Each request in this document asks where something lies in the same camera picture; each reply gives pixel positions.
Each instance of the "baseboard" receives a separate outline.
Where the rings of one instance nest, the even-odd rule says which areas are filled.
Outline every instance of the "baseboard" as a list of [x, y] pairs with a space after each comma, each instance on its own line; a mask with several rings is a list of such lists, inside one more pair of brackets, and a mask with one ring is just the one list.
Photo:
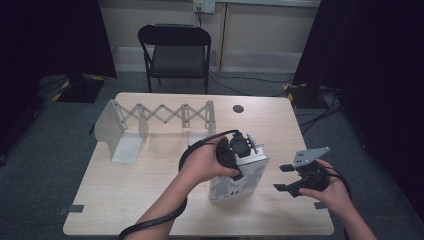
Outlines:
[[[118, 72], [145, 72], [143, 49], [141, 47], [112, 47], [113, 61]], [[226, 51], [223, 56], [223, 72], [296, 72], [301, 53], [273, 53]], [[216, 51], [211, 51], [210, 68], [218, 69]]]

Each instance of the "black curtain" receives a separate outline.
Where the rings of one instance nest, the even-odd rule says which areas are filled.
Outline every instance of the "black curtain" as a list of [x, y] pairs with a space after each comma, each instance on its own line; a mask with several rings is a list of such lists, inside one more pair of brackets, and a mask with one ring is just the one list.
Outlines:
[[43, 77], [69, 71], [116, 77], [97, 0], [0, 1], [0, 67], [3, 152], [4, 137]]
[[423, 82], [424, 2], [321, 0], [294, 83], [340, 89], [367, 150], [422, 220]]

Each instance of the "black chair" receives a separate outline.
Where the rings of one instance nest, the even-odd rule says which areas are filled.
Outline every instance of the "black chair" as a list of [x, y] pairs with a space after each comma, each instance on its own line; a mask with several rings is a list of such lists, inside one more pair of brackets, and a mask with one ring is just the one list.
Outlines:
[[[180, 24], [150, 24], [138, 31], [144, 51], [147, 83], [152, 92], [151, 77], [204, 79], [208, 93], [211, 37], [200, 27]], [[150, 57], [146, 45], [154, 45]]]

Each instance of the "wooden table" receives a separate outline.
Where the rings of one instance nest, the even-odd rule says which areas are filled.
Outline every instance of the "wooden table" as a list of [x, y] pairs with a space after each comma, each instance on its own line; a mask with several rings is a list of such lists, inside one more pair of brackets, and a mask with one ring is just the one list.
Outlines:
[[[297, 172], [283, 173], [279, 166], [293, 162], [305, 143], [290, 102], [285, 98], [240, 97], [183, 94], [120, 93], [116, 100], [131, 109], [135, 104], [154, 109], [165, 104], [177, 109], [187, 103], [197, 108], [212, 100], [216, 132], [238, 129], [250, 133], [270, 158], [256, 191], [248, 196], [212, 204], [208, 199], [209, 182], [198, 185], [188, 196], [185, 212], [175, 221], [173, 236], [270, 236], [330, 235], [334, 231], [327, 209], [317, 210], [316, 200], [293, 198], [278, 192], [274, 183], [292, 183]], [[233, 111], [234, 105], [244, 112]], [[187, 139], [181, 134], [181, 121], [149, 121], [149, 137], [141, 147], [135, 164], [110, 161], [105, 143], [94, 150], [74, 200], [84, 205], [81, 213], [69, 213], [63, 230], [67, 235], [118, 235], [160, 196], [177, 174]], [[128, 123], [137, 131], [137, 120]]]

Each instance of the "gray carpet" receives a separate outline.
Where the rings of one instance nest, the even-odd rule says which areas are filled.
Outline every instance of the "gray carpet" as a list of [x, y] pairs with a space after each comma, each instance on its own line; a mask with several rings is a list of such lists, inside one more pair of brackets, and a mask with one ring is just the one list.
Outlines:
[[[289, 74], [227, 73], [270, 79], [221, 79], [213, 75], [209, 94], [284, 97], [283, 81]], [[120, 92], [147, 92], [144, 74], [119, 73], [109, 78], [94, 104], [59, 103], [51, 100], [61, 83], [61, 76], [41, 81], [40, 94], [45, 99], [38, 117], [26, 129], [7, 154], [0, 168], [0, 239], [115, 239], [113, 237], [68, 237], [62, 227], [66, 220], [57, 212], [72, 204], [90, 160], [96, 139], [90, 130], [109, 99]], [[153, 91], [160, 93], [202, 94], [199, 81], [164, 79]], [[326, 93], [331, 102], [333, 93]], [[295, 109], [301, 124], [323, 113], [320, 109]], [[392, 178], [362, 148], [356, 130], [338, 111], [323, 118], [305, 134], [308, 148], [331, 148], [324, 159], [344, 174], [350, 183], [353, 201], [379, 239], [424, 239], [424, 226], [415, 215]], [[285, 237], [266, 239], [343, 239], [343, 228], [332, 216], [335, 232], [327, 237]]]

